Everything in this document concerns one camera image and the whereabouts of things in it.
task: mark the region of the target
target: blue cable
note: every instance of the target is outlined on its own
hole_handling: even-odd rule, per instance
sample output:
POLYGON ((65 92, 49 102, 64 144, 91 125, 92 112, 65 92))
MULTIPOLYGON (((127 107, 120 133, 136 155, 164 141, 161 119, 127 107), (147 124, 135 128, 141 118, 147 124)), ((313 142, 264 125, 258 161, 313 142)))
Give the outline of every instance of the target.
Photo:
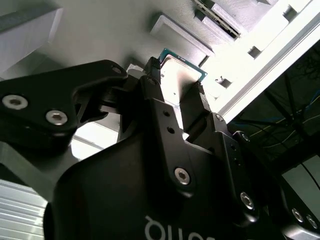
MULTIPOLYGON (((309 107, 311 106, 311 103, 318 97, 320 95, 320 89, 319 90, 317 90, 316 92, 315 92, 315 94, 313 95, 313 97, 311 98, 311 101, 310 101, 310 103, 309 103, 309 105, 305 108, 305 110, 307 111, 308 109, 309 109, 309 107)), ((283 117, 279 117, 279 116, 272 116, 272 117, 268 117, 268 118, 264 118, 264 119, 262 119, 262 120, 260 120, 260 121, 262 121, 262 122, 269 122, 269 121, 272 121, 272 120, 281 120, 281 119, 283 119, 283 117)), ((248 124, 245 124, 245 123, 235 123, 235 122, 232 122, 232 124, 234 124, 234 125, 236 125, 236 126, 250 126, 250 125, 248 125, 248 124)))

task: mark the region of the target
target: black cable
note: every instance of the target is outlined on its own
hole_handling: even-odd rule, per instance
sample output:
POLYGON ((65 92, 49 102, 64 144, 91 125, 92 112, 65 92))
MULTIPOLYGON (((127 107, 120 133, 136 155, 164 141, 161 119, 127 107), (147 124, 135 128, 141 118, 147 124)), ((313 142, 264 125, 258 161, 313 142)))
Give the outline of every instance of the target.
POLYGON ((314 178, 314 176, 312 175, 312 173, 308 170, 308 168, 301 162, 302 167, 306 170, 306 172, 309 174, 309 176, 312 178, 312 180, 314 181, 316 187, 319 189, 320 191, 320 186, 317 183, 317 180, 314 178))
MULTIPOLYGON (((253 126, 253 127, 256 127, 257 129, 260 129, 260 130, 262 130, 263 132, 265 132, 265 133, 267 133, 268 135, 270 135, 270 133, 269 132, 267 132, 266 130, 264 130, 262 127, 259 127, 259 126, 256 126, 255 124, 252 124, 252 123, 247 123, 247 124, 249 124, 249 125, 251 125, 251 126, 253 126)), ((287 150, 289 149, 286 145, 284 145, 279 139, 277 139, 275 136, 273 136, 272 134, 271 134, 271 136, 275 139, 275 140, 277 140, 281 145, 283 145, 287 150)), ((313 182, 315 183, 315 185, 316 185, 316 187, 319 189, 319 191, 320 191, 320 186, 319 186, 319 184, 318 184, 318 182, 317 182, 317 180, 314 178, 314 176, 312 175, 312 173, 308 170, 308 168, 303 164, 303 162, 301 162, 300 163, 301 165, 302 165, 302 167, 306 170, 306 172, 309 174, 309 176, 312 178, 312 180, 313 180, 313 182)))
POLYGON ((257 126, 257 125, 255 125, 255 124, 252 124, 252 123, 245 123, 245 124, 248 124, 248 125, 251 125, 251 126, 253 126, 253 127, 255 127, 255 128, 257 128, 257 129, 260 129, 261 131, 263 131, 264 133, 266 133, 266 134, 268 134, 270 137, 272 137, 273 139, 275 139, 278 143, 280 143, 285 149, 289 149, 283 142, 281 142, 278 138, 276 138, 274 135, 272 135, 270 132, 268 132, 268 131, 266 131, 266 130, 264 130, 262 127, 259 127, 259 126, 257 126))

